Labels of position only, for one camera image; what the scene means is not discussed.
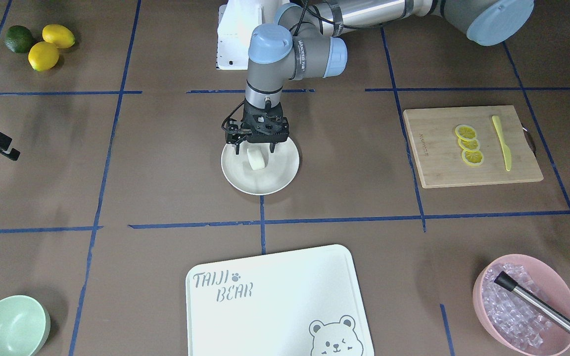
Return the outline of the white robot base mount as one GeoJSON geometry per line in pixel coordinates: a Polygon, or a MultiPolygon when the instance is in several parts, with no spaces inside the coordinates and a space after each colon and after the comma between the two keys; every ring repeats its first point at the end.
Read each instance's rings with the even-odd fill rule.
{"type": "Polygon", "coordinates": [[[229,0],[219,7],[217,63],[219,70],[246,70],[253,30],[272,23],[287,0],[229,0]]]}

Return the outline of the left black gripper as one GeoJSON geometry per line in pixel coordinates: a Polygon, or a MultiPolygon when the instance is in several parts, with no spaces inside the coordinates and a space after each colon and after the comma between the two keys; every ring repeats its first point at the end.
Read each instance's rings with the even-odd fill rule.
{"type": "Polygon", "coordinates": [[[277,143],[285,142],[289,137],[289,124],[280,103],[264,110],[243,101],[224,119],[222,129],[226,133],[226,143],[235,146],[235,155],[240,154],[240,145],[245,140],[269,143],[269,152],[273,154],[277,143]]]}

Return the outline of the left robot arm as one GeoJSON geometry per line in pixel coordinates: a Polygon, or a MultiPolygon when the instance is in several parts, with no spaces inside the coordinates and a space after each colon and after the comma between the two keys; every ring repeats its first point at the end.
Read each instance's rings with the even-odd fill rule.
{"type": "Polygon", "coordinates": [[[266,143],[271,152],[287,141],[281,95],[285,81],[327,78],[344,72],[342,34],[381,29],[409,16],[434,14],[471,41],[492,46],[522,27],[532,0],[230,0],[219,9],[217,65],[246,70],[243,116],[221,127],[226,144],[266,143]]]}

